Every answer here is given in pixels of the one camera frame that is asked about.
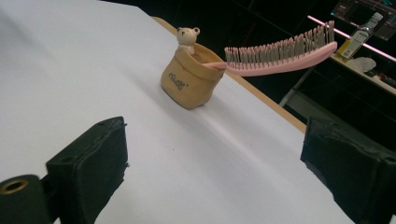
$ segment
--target bear's ear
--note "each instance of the bear's ear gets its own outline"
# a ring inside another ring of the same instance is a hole
[[[201,32],[198,27],[194,27],[194,31],[196,34],[199,34]]]

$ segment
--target bottle label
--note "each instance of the bottle label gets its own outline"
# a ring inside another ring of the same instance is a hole
[[[350,38],[350,43],[346,49],[341,53],[345,58],[349,58],[359,47],[367,40],[369,34],[364,31],[356,32],[352,38]]]

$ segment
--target light strip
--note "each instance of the light strip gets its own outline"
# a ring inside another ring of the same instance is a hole
[[[315,21],[315,22],[319,23],[320,25],[324,25],[324,24],[325,24],[323,21],[320,21],[320,20],[318,20],[318,19],[316,19],[316,18],[314,18],[314,17],[312,17],[312,16],[309,16],[309,15],[308,15],[308,19],[311,20],[311,21]],[[337,34],[344,36],[345,38],[350,38],[350,35],[347,35],[346,33],[342,32],[342,31],[340,31],[340,30],[337,30],[337,29],[334,28],[334,31],[335,31]],[[394,61],[394,62],[396,63],[396,58],[394,58],[394,57],[388,55],[387,53],[382,52],[381,50],[376,49],[376,48],[374,48],[374,47],[371,47],[371,46],[368,45],[368,44],[363,44],[363,46],[366,47],[367,49],[370,49],[370,50],[374,51],[374,52],[377,53],[377,54],[380,54],[380,55],[386,57],[387,59],[389,59],[389,60],[391,60],[391,61]]]

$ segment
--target pink hairbrush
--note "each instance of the pink hairbrush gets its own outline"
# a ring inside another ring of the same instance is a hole
[[[255,77],[304,69],[323,62],[337,50],[334,21],[294,38],[249,48],[225,48],[227,63],[203,63],[240,77]]]

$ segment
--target logo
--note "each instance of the logo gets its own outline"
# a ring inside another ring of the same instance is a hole
[[[189,84],[184,83],[182,80],[177,79],[176,75],[173,73],[169,73],[169,77],[171,78],[171,80],[173,81],[173,83],[175,83],[176,87],[178,90],[183,90],[183,87],[188,87]]]

